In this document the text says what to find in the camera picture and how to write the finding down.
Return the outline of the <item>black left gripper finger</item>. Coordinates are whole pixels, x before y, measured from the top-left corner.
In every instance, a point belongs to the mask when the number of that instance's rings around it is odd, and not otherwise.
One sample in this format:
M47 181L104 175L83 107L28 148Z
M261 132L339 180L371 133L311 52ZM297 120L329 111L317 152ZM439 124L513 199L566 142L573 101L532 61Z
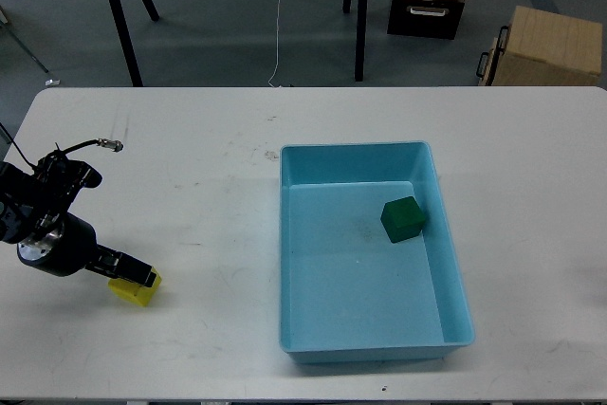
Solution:
M145 287L152 287L157 277L150 265L124 253L117 260L115 275L119 279Z

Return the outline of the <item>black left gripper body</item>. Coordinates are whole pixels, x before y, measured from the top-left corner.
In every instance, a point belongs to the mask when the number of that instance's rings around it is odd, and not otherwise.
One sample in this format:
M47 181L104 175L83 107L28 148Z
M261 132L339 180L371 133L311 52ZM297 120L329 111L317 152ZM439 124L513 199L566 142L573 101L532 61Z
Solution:
M17 255L26 266L58 277L84 268L105 277L117 277L118 259L113 251L99 245L93 227L71 213L41 240L19 243Z

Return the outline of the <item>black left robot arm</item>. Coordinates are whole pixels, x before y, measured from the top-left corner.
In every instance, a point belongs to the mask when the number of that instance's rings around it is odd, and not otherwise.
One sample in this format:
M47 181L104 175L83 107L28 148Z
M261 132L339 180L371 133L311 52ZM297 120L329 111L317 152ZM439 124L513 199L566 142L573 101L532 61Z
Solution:
M16 246L24 265L54 276L87 269L151 288L159 283L152 266L100 245L94 228L69 212L81 189L101 185L102 176L95 168L68 157L93 145L115 153L123 148L120 141L107 138L56 148L31 166L31 175L1 163L1 241Z

